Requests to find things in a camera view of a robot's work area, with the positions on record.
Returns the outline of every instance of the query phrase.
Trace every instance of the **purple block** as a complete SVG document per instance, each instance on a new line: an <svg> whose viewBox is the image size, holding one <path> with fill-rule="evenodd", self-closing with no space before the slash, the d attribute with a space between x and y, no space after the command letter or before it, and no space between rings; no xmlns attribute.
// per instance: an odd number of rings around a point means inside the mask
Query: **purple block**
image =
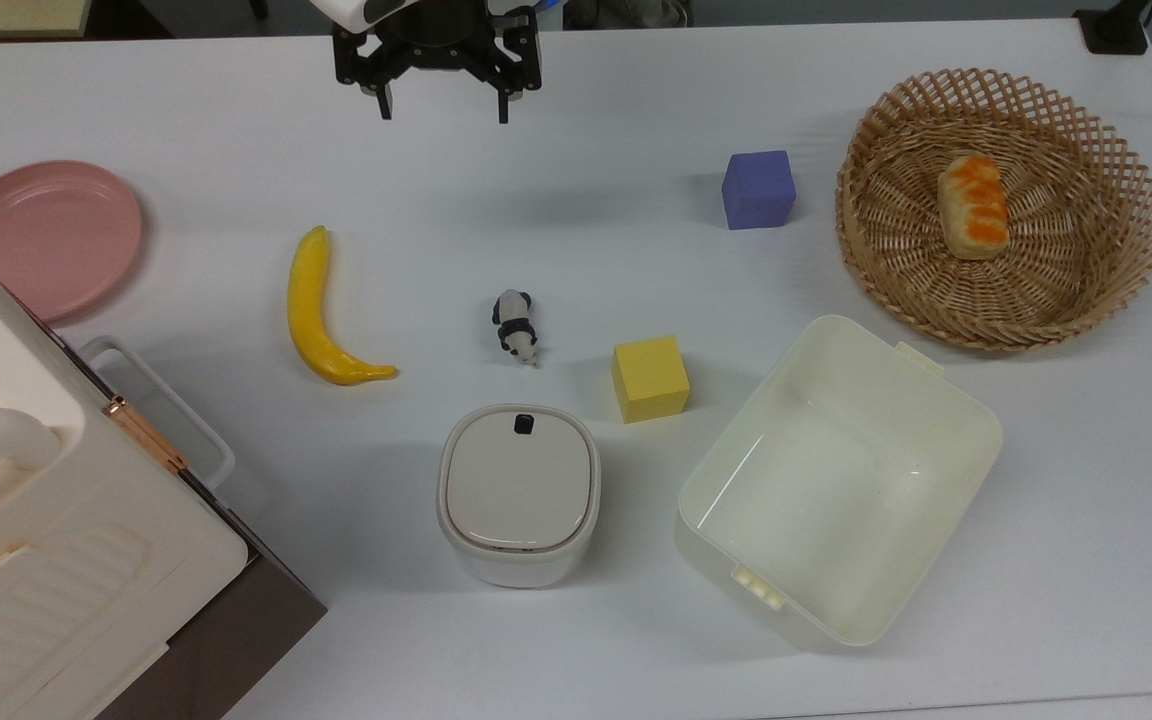
<svg viewBox="0 0 1152 720"><path fill-rule="evenodd" d="M790 156L783 150L732 156L723 177L727 228L778 228L790 219L797 192Z"/></svg>

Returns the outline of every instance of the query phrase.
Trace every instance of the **woven basket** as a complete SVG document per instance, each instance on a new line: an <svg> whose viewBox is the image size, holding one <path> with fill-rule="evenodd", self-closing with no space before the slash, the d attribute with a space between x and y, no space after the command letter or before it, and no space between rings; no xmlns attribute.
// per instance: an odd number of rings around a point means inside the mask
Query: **woven basket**
<svg viewBox="0 0 1152 720"><path fill-rule="evenodd" d="M968 152L996 162L1011 241L948 252L937 180ZM1028 350L1087 332L1152 272L1152 179L1114 128L996 70L925 73L882 96L838 174L847 268L902 323L952 344Z"/></svg>

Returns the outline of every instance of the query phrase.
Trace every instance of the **yellow block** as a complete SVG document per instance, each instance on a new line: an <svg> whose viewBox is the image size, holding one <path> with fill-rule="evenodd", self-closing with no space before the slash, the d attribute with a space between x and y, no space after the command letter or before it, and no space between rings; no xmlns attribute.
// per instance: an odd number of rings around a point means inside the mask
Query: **yellow block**
<svg viewBox="0 0 1152 720"><path fill-rule="evenodd" d="M617 344L612 356L612 384L626 423L682 414L691 392L673 336Z"/></svg>

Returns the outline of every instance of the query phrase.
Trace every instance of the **bread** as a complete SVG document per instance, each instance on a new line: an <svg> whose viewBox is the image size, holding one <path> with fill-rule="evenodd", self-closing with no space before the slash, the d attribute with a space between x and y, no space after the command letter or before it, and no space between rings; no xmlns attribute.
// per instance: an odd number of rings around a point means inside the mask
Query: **bread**
<svg viewBox="0 0 1152 720"><path fill-rule="evenodd" d="M1007 205L998 165L983 156L950 162L938 182L945 243L961 260L987 260L1007 248Z"/></svg>

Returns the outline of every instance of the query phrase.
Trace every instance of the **yellow banana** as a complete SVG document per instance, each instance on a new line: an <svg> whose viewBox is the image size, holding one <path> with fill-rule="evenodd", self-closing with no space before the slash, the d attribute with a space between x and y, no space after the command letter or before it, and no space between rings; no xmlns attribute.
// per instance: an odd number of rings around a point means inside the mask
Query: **yellow banana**
<svg viewBox="0 0 1152 720"><path fill-rule="evenodd" d="M393 365L369 365L340 350L323 327L323 288L328 281L329 260L332 242L319 225L301 238L287 281L287 327L296 351L320 378L338 386L394 377L397 370Z"/></svg>

